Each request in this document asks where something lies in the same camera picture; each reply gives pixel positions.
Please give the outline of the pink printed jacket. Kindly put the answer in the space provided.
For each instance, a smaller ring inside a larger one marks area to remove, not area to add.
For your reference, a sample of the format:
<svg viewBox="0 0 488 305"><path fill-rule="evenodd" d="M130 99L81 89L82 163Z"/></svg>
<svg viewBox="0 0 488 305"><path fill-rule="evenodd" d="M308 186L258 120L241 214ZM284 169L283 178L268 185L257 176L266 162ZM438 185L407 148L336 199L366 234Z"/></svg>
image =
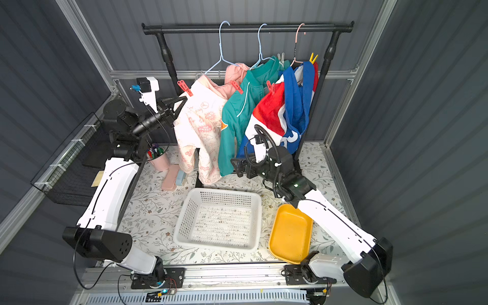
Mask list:
<svg viewBox="0 0 488 305"><path fill-rule="evenodd" d="M202 184L213 184L221 178L218 155L222 109L249 69L242 63L229 65L223 85L217 85L204 74L191 85L190 94L182 94L187 101L174 121L179 165L187 174L197 168Z"/></svg>

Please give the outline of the light blue wire hanger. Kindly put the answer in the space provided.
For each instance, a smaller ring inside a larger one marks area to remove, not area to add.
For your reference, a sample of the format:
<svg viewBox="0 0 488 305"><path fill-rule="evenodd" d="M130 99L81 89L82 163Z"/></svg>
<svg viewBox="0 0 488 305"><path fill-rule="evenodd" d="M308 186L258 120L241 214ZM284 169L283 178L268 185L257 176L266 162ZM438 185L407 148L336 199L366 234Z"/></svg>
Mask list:
<svg viewBox="0 0 488 305"><path fill-rule="evenodd" d="M230 26L231 24L227 21L224 20L220 23L219 30L218 30L218 35L219 35L219 59L216 63L214 63L208 70L204 72L204 75L207 75L209 72L213 71L221 62L229 64L231 66L236 66L238 65L236 63L232 63L224 58L223 54L223 47L222 47L222 27L223 25L228 25Z"/></svg>

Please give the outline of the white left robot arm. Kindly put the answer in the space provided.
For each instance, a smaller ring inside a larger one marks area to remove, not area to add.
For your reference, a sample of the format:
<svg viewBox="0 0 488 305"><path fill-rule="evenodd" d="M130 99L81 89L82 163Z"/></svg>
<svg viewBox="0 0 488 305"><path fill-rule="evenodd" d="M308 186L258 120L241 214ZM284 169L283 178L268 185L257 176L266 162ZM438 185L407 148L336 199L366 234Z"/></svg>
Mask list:
<svg viewBox="0 0 488 305"><path fill-rule="evenodd" d="M62 235L75 256L116 263L140 275L162 277L161 260L133 245L129 234L118 231L119 216L132 195L140 167L147 161L150 146L145 137L157 128L172 125L187 100L158 99L156 108L145 115L137 114L122 100L105 105L103 123L109 127L113 151L85 213Z"/></svg>

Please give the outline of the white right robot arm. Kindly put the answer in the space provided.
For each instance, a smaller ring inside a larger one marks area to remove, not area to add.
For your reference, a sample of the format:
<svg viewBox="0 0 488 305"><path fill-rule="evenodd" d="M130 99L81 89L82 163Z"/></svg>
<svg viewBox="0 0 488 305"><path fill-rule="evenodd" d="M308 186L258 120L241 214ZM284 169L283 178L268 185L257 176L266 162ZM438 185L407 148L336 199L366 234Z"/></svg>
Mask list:
<svg viewBox="0 0 488 305"><path fill-rule="evenodd" d="M386 285L391 271L393 245L386 239L377 239L355 225L335 208L317 189L316 185L295 168L287 148L277 146L268 131L254 127L253 140L265 147L263 158L245 153L243 159L231 163L237 176L251 179L259 176L271 182L268 188L279 198L316 222L346 254L341 263L317 251L308 254L300 263L300 276L306 283L321 279L346 282L358 295L372 298L380 285Z"/></svg>

